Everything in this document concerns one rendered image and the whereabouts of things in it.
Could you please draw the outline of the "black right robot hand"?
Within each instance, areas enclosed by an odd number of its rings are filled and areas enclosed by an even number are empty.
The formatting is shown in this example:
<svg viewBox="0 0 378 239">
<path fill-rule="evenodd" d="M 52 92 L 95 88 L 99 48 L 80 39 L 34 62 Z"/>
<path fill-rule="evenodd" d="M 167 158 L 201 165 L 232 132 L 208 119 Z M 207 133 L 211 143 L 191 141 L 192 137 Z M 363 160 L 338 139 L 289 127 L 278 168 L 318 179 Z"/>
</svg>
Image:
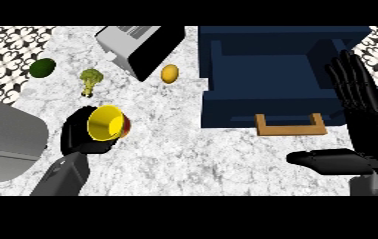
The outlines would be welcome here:
<svg viewBox="0 0 378 239">
<path fill-rule="evenodd" d="M 372 175 L 378 173 L 378 88 L 360 57 L 347 50 L 325 70 L 344 107 L 353 149 L 292 152 L 286 162 L 320 175 Z"/>
</svg>

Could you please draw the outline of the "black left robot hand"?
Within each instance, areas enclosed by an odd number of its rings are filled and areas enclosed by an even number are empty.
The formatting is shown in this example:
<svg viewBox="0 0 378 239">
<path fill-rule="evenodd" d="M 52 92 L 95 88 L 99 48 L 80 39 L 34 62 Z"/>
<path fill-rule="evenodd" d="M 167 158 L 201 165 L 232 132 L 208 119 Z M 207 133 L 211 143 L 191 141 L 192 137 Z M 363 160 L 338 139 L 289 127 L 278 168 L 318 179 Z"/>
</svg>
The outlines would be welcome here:
<svg viewBox="0 0 378 239">
<path fill-rule="evenodd" d="M 69 155 L 74 152 L 81 154 L 105 154 L 117 143 L 117 139 L 96 141 L 87 132 L 87 120 L 96 108 L 81 107 L 66 118 L 61 134 L 61 152 Z"/>
</svg>

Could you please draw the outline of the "yellow cup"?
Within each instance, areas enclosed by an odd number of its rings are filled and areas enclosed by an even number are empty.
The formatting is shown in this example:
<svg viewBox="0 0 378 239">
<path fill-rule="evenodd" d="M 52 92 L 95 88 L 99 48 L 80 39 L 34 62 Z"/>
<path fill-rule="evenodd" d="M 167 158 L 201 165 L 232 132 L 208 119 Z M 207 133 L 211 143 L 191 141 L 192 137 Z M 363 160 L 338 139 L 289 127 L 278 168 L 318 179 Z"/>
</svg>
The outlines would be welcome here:
<svg viewBox="0 0 378 239">
<path fill-rule="evenodd" d="M 87 119 L 87 132 L 96 141 L 109 141 L 127 136 L 131 128 L 130 119 L 114 105 L 102 105 Z"/>
</svg>

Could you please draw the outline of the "dark blue open drawer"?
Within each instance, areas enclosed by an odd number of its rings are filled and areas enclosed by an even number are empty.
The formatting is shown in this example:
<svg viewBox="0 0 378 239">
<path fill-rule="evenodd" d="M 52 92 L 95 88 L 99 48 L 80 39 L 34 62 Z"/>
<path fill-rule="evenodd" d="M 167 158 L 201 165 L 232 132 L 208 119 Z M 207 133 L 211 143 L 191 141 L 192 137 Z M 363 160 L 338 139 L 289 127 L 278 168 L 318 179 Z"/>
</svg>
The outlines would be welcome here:
<svg viewBox="0 0 378 239">
<path fill-rule="evenodd" d="M 202 94 L 201 126 L 250 128 L 254 116 L 270 125 L 306 125 L 322 115 L 328 126 L 346 124 L 343 106 L 323 65 L 331 54 L 313 48 L 295 55 L 226 55 L 211 43 L 211 76 Z"/>
</svg>

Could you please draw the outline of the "green broccoli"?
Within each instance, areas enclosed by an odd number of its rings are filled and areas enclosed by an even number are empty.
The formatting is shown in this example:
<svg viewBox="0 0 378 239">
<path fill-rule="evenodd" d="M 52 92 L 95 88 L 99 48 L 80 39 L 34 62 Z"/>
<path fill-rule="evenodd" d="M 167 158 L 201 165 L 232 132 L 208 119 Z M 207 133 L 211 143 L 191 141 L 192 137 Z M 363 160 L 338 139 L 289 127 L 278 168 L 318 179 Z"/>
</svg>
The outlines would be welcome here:
<svg viewBox="0 0 378 239">
<path fill-rule="evenodd" d="M 81 72 L 80 79 L 84 83 L 84 90 L 81 92 L 81 95 L 86 97 L 93 96 L 93 87 L 97 83 L 103 80 L 103 74 L 95 69 L 87 69 Z"/>
</svg>

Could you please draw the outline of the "dark green avocado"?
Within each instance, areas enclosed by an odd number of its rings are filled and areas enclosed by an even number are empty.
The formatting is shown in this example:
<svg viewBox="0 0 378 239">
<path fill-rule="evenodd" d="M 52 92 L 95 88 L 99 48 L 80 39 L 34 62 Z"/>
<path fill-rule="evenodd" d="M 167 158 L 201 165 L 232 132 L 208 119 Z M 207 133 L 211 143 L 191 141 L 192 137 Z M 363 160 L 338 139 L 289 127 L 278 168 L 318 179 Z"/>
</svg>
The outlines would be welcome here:
<svg viewBox="0 0 378 239">
<path fill-rule="evenodd" d="M 37 60 L 30 66 L 30 75 L 34 78 L 47 77 L 56 67 L 56 62 L 50 58 L 43 58 Z"/>
</svg>

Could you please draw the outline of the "yellow lemon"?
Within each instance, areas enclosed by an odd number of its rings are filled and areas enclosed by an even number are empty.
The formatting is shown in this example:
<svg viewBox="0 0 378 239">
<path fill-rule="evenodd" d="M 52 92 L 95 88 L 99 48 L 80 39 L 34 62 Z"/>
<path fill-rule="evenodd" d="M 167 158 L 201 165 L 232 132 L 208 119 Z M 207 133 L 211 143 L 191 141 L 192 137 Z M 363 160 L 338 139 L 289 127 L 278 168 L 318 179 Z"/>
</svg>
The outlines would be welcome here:
<svg viewBox="0 0 378 239">
<path fill-rule="evenodd" d="M 176 65 L 168 64 L 161 70 L 161 79 L 162 81 L 170 84 L 179 78 L 179 68 Z"/>
</svg>

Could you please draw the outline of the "grey and black toaster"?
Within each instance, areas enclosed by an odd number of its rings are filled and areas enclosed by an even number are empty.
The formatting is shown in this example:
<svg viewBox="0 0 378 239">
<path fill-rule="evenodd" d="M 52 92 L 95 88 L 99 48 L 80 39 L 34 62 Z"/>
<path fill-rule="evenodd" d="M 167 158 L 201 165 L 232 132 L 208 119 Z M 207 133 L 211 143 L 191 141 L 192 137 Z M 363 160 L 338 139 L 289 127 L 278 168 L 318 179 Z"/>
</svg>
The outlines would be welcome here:
<svg viewBox="0 0 378 239">
<path fill-rule="evenodd" d="M 108 60 L 143 82 L 185 36 L 182 25 L 106 26 L 95 39 Z"/>
</svg>

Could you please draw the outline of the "dark blue cabinet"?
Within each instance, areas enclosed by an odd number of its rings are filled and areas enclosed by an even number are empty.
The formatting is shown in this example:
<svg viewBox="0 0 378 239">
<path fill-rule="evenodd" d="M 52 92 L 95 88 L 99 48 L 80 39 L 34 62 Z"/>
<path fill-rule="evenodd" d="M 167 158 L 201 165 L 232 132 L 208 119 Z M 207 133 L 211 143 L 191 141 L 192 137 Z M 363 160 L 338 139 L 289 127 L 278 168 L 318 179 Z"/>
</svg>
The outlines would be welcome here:
<svg viewBox="0 0 378 239">
<path fill-rule="evenodd" d="M 210 77 L 211 42 L 220 41 L 226 55 L 307 57 L 319 86 L 329 89 L 323 64 L 341 49 L 350 50 L 369 33 L 368 26 L 199 26 L 199 76 Z"/>
</svg>

